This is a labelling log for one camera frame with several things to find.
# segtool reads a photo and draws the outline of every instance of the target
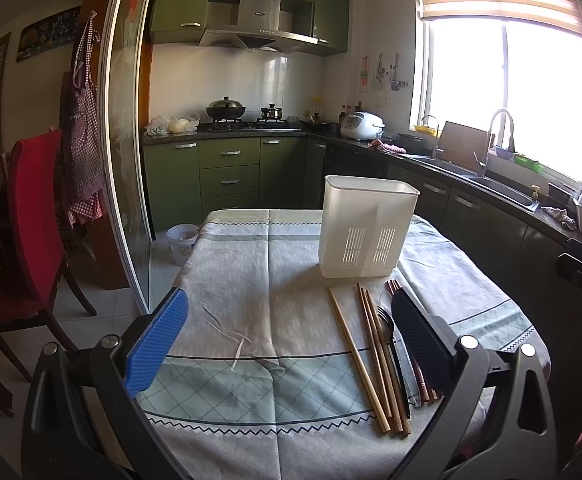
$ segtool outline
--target cutting board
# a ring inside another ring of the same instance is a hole
[[[438,140],[438,147],[444,152],[440,153],[438,158],[477,173],[480,171],[480,165],[476,162],[474,152],[478,159],[484,162],[486,141],[487,132],[484,130],[447,121]]]

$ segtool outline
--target table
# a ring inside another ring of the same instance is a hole
[[[318,210],[211,213],[176,279],[189,319],[138,402],[193,478],[384,480],[439,406],[412,408],[407,438],[380,435],[326,287],[369,361],[355,283],[389,310],[387,278],[323,278],[320,222]],[[417,216],[391,278],[458,335],[493,349],[533,344],[548,375],[546,347],[519,307]],[[483,394],[467,442],[491,396]]]

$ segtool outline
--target striped blind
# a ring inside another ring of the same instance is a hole
[[[575,0],[420,0],[420,17],[480,16],[544,23],[582,35]]]

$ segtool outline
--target stainless steel range hood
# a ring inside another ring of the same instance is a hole
[[[279,30],[280,0],[240,0],[237,25],[207,28],[199,46],[235,46],[291,54],[318,44],[317,38]]]

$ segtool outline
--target rice cooker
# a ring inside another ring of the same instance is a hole
[[[355,112],[342,120],[342,137],[356,140],[377,139],[385,131],[385,121],[368,112]]]

